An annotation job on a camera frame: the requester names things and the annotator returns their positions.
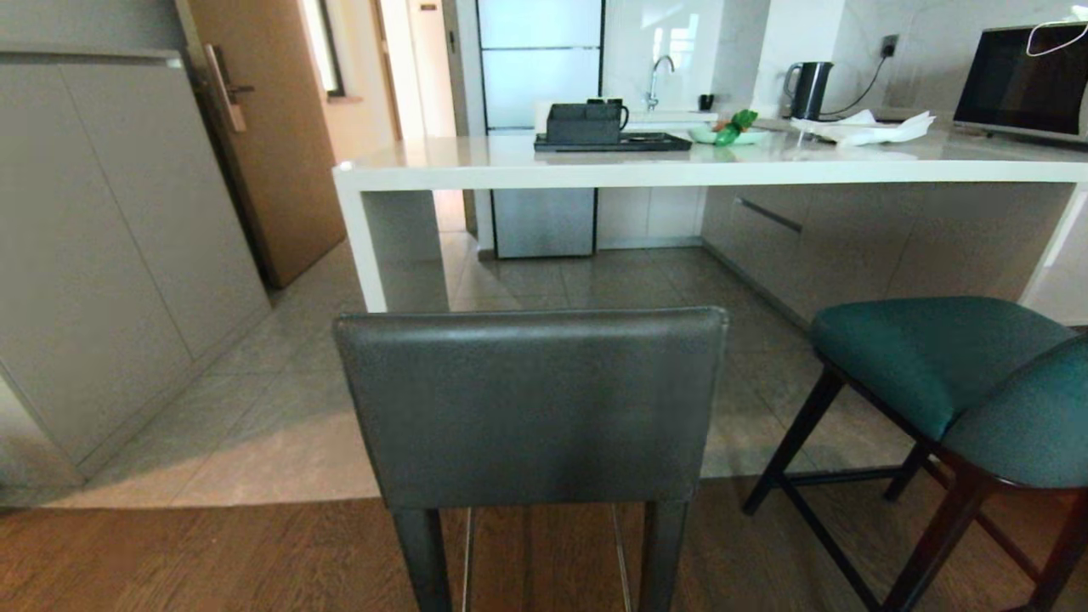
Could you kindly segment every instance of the tile floor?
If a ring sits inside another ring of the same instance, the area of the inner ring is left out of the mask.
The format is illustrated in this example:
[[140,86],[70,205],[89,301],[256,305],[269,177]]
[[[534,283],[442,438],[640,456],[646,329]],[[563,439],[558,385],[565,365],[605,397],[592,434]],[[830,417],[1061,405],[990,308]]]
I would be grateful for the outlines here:
[[[442,234],[452,308],[665,307],[731,314],[728,371],[704,476],[757,474],[816,381],[804,334],[702,249],[602,252],[589,259],[480,262],[461,232]],[[274,296],[272,314],[82,488],[0,489],[0,505],[259,504],[378,495],[330,335],[361,311],[341,245]],[[845,392],[793,468],[901,461],[910,440]]]

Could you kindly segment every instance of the stool backrest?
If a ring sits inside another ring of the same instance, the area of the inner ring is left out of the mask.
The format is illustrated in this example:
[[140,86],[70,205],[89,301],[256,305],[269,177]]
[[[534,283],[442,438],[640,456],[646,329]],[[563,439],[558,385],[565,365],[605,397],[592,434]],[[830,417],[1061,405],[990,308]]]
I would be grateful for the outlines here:
[[944,443],[1021,485],[1088,486],[1088,335],[1039,355],[949,428]]
[[719,308],[346,316],[334,325],[390,507],[689,500]]

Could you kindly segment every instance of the teal bar stool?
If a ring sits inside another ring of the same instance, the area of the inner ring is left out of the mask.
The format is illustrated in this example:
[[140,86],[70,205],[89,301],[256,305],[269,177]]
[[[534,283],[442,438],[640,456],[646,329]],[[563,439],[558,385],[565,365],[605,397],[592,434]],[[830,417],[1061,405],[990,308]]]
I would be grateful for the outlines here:
[[[1036,583],[1018,610],[1050,610],[1088,547],[1088,335],[1026,308],[984,297],[846,304],[816,315],[809,332],[824,374],[747,501],[752,515],[780,488],[868,610],[906,611],[922,598],[960,538],[978,521]],[[787,476],[843,384],[914,438],[901,466]],[[930,461],[950,468],[950,482]],[[948,488],[888,597],[878,601],[798,491],[891,478],[894,501],[919,469]],[[998,491],[1076,492],[1039,570],[979,509]]]

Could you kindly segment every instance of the microwave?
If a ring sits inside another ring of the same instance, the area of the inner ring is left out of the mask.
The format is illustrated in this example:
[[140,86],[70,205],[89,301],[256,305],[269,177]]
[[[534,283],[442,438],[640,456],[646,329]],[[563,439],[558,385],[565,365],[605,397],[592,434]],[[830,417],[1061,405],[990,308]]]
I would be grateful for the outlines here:
[[[1031,50],[1080,36],[1084,23],[1040,27]],[[956,106],[956,125],[1088,143],[1088,36],[1052,53],[1027,54],[1030,27],[987,29]]]

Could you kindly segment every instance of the wall outlet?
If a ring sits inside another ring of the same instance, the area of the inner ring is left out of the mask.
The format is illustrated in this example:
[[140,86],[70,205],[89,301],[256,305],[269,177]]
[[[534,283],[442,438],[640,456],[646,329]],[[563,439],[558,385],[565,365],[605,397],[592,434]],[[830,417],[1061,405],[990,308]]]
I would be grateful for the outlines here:
[[889,34],[880,40],[880,57],[891,58],[895,56],[895,47],[899,45],[899,35]]

